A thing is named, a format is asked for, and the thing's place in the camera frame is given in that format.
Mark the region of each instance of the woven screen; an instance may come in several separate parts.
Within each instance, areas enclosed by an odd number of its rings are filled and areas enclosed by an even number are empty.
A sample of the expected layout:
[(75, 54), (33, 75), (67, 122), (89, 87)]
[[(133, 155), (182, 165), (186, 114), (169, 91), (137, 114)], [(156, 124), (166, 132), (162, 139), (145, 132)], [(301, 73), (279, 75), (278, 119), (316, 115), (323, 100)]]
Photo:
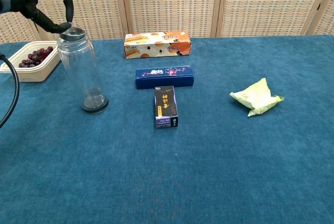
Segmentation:
[[(122, 38), (122, 26), (117, 0), (73, 0), (74, 23), (88, 31), (92, 39)], [(55, 23), (65, 22), (63, 0), (39, 0), (38, 8)], [(56, 34), (47, 33), (53, 40)]]
[(315, 34), (334, 34), (334, 0), (330, 0)]
[(214, 0), (129, 2), (134, 32), (187, 30), (191, 37), (210, 36)]
[(27, 19), (21, 13), (0, 15), (0, 44), (36, 40)]
[(221, 36), (299, 35), (314, 0), (226, 0)]

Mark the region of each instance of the blue fabric surface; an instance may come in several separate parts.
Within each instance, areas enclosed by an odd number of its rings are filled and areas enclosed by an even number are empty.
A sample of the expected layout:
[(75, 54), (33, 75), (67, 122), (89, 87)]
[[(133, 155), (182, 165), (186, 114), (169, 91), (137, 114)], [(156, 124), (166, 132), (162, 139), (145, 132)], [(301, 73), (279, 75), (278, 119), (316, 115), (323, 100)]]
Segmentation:
[[(21, 83), (0, 130), (0, 223), (334, 223), (334, 37), (192, 39), (190, 56), (126, 60), (94, 41), (107, 110), (80, 109), (63, 65)], [(10, 56), (23, 44), (5, 44)], [(179, 126), (154, 127), (135, 69), (191, 65)], [(266, 77), (263, 115), (229, 96)], [(13, 97), (0, 74), (0, 115)]]

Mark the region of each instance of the yellow packet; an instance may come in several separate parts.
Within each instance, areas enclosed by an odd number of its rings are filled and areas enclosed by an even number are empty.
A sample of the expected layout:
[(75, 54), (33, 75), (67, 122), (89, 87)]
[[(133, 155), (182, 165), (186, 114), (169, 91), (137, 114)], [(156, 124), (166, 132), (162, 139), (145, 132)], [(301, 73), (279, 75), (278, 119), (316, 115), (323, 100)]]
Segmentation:
[(266, 78), (261, 79), (243, 91), (232, 92), (230, 93), (230, 96), (242, 105), (251, 109), (248, 117), (256, 114), (263, 114), (278, 102), (284, 100), (284, 97), (278, 95), (271, 96)]

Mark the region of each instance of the glass jar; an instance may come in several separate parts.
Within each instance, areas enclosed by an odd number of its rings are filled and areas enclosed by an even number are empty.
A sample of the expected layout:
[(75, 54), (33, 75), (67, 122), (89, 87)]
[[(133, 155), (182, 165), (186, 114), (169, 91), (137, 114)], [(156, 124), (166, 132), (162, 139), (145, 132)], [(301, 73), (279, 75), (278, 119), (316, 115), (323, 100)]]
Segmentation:
[(108, 106), (97, 58), (88, 34), (78, 26), (61, 33), (58, 52), (81, 107), (88, 113), (100, 113)]

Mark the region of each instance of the black cable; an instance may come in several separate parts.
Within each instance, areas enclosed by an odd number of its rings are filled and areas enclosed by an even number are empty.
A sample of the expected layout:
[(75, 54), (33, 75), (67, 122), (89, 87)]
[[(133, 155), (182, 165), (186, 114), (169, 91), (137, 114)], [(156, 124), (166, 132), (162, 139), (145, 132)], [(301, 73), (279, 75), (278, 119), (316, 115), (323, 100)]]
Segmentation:
[(15, 82), (15, 93), (14, 93), (14, 98), (13, 101), (3, 117), (3, 119), (0, 121), (0, 128), (6, 123), (6, 121), (9, 119), (11, 113), (14, 111), (14, 108), (16, 106), (17, 100), (19, 99), (19, 93), (20, 93), (20, 82), (19, 82), (19, 77), (17, 76), (17, 72), (11, 62), (2, 54), (0, 53), (0, 60), (3, 60), (7, 66), (9, 67), (11, 74), (14, 77), (14, 82)]

